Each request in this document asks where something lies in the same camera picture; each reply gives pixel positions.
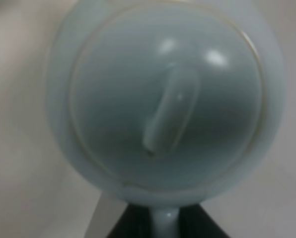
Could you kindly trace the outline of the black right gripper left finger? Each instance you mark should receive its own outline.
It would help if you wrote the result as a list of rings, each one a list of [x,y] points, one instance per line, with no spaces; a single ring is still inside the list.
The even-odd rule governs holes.
[[[151,217],[149,209],[134,204],[127,205],[107,238],[150,238]]]

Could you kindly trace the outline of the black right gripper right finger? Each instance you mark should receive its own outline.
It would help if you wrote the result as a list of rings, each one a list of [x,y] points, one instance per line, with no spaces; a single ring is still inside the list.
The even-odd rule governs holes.
[[[230,238],[200,204],[180,207],[180,238]]]

